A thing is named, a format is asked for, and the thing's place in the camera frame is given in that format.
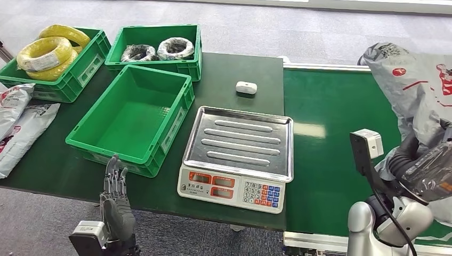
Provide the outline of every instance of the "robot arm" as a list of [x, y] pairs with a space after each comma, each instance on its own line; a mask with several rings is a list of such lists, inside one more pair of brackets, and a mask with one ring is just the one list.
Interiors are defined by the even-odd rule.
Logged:
[[100, 194], [102, 221], [81, 221], [69, 236], [80, 256], [139, 256], [135, 242], [135, 216], [127, 198], [125, 176], [119, 171], [121, 161], [114, 155], [108, 162]]
[[349, 256], [416, 255], [411, 241], [433, 222], [428, 202], [452, 194], [447, 189], [452, 183], [452, 129], [443, 127], [443, 142], [420, 157], [414, 135], [403, 141], [389, 160], [393, 181], [382, 180], [372, 164], [383, 154], [380, 135], [365, 129], [350, 134], [357, 170], [374, 195], [350, 209]]

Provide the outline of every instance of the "stainless steel scale tray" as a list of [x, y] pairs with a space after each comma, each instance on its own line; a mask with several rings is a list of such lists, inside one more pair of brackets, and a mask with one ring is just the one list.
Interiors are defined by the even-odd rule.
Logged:
[[186, 166], [281, 182], [293, 179], [290, 117], [200, 107], [183, 163]]

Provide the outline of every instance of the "crate label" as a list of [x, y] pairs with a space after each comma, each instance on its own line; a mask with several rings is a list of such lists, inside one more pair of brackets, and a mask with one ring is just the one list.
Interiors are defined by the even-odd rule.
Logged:
[[167, 153], [168, 150], [170, 149], [171, 142], [173, 141], [173, 138], [176, 136], [175, 130], [177, 130], [179, 128], [179, 126], [182, 124], [184, 113], [185, 113], [185, 111], [181, 107], [179, 109], [179, 112], [177, 113], [177, 116], [176, 116], [176, 119], [174, 120], [173, 125], [169, 129], [168, 134], [166, 135], [165, 139], [162, 142], [163, 152]]
[[86, 67], [86, 69], [78, 76], [77, 80], [80, 85], [85, 87], [88, 84], [90, 79], [94, 76], [96, 71], [98, 71], [99, 67], [103, 64], [104, 59], [97, 54], [91, 63]]
[[60, 65], [60, 60], [54, 52], [49, 52], [38, 58], [24, 61], [23, 65], [27, 71], [43, 71]]
[[[102, 162], [104, 164], [107, 164], [108, 161], [110, 161], [110, 159], [111, 159], [110, 157], [106, 157], [106, 156], [95, 155], [95, 154], [92, 154], [92, 155], [93, 155], [94, 159], [96, 159], [97, 161], [100, 161], [100, 162]], [[124, 167], [127, 167], [129, 171], [136, 171], [136, 172], [138, 172], [140, 170], [138, 167], [136, 167], [133, 164], [128, 164], [128, 163], [121, 162], [121, 165], [124, 166]]]

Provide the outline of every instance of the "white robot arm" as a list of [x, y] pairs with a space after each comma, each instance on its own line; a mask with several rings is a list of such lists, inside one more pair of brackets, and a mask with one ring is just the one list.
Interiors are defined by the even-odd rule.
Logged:
[[443, 189], [452, 177], [451, 132], [448, 124], [443, 142], [420, 157], [417, 139], [408, 136], [390, 160], [393, 181], [382, 180], [372, 164], [383, 154], [381, 136], [367, 129], [350, 133], [357, 170], [374, 194], [350, 208], [348, 256], [417, 255], [412, 241], [433, 222], [428, 203], [452, 195]]

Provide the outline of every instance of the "digital weighing scale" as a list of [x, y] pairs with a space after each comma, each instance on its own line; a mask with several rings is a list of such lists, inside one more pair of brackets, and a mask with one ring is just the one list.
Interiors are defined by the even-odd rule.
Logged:
[[290, 117], [198, 109], [179, 171], [180, 196], [280, 213], [292, 180]]

